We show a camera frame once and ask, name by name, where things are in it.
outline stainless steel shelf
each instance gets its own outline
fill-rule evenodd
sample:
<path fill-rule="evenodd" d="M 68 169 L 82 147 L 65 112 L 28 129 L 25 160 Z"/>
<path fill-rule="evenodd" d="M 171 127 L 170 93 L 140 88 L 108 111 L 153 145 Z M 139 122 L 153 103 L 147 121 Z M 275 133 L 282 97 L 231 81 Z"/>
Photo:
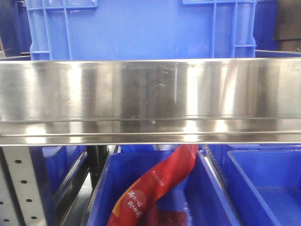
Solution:
<path fill-rule="evenodd" d="M 256 57 L 301 57 L 301 52 L 256 50 Z"/>
<path fill-rule="evenodd" d="M 301 141 L 301 58 L 0 62 L 0 145 Z"/>

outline red packaging bag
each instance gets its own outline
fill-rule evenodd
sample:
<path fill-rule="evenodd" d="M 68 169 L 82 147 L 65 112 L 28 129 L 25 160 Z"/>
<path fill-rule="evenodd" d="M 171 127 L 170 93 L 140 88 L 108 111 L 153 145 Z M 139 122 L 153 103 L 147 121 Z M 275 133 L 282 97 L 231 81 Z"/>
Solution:
<path fill-rule="evenodd" d="M 197 149 L 198 145 L 181 145 L 137 179 L 115 204 L 107 226 L 136 226 L 159 198 L 190 174 Z"/>

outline blue storage box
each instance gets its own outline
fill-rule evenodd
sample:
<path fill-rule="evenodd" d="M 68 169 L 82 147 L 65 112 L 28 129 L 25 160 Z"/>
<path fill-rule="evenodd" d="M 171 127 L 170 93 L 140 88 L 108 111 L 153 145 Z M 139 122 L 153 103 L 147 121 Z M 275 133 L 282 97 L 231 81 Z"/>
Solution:
<path fill-rule="evenodd" d="M 121 152 L 154 151 L 153 145 L 120 145 Z"/>
<path fill-rule="evenodd" d="M 245 226 L 301 224 L 301 151 L 230 151 L 229 196 Z"/>
<path fill-rule="evenodd" d="M 210 158 L 225 186 L 228 184 L 228 151 L 231 150 L 301 150 L 301 144 L 233 144 L 208 145 Z"/>
<path fill-rule="evenodd" d="M 27 0 L 33 60 L 254 57 L 256 0 Z"/>
<path fill-rule="evenodd" d="M 75 161 L 80 157 L 83 150 L 80 146 L 66 146 L 68 169 L 72 167 Z"/>
<path fill-rule="evenodd" d="M 85 145 L 80 145 L 79 149 L 80 149 L 80 153 L 83 153 L 85 151 L 85 149 L 87 148 L 87 146 Z"/>
<path fill-rule="evenodd" d="M 256 49 L 277 50 L 278 42 L 274 40 L 277 16 L 277 0 L 257 0 L 254 38 Z"/>
<path fill-rule="evenodd" d="M 56 192 L 68 173 L 65 146 L 42 147 L 52 192 Z"/>
<path fill-rule="evenodd" d="M 119 197 L 172 152 L 119 153 L 108 157 L 88 226 L 106 226 Z M 190 175 L 157 202 L 160 210 L 187 213 L 187 226 L 239 226 L 215 177 L 199 152 Z"/>

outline crate handle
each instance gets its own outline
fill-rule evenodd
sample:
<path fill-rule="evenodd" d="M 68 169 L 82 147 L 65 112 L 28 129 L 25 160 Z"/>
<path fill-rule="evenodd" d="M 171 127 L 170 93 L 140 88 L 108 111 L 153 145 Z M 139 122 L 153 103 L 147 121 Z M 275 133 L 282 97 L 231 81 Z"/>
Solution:
<path fill-rule="evenodd" d="M 183 0 L 184 5 L 202 4 L 204 2 L 209 2 L 210 0 Z"/>

